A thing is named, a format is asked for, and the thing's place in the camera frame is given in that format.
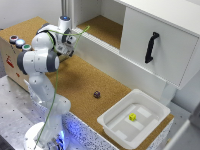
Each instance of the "cabinet door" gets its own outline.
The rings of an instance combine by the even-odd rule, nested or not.
[[[159,37],[154,40],[153,60],[146,64],[145,56],[153,32]],[[179,86],[197,41],[198,38],[191,34],[127,8],[120,54]]]

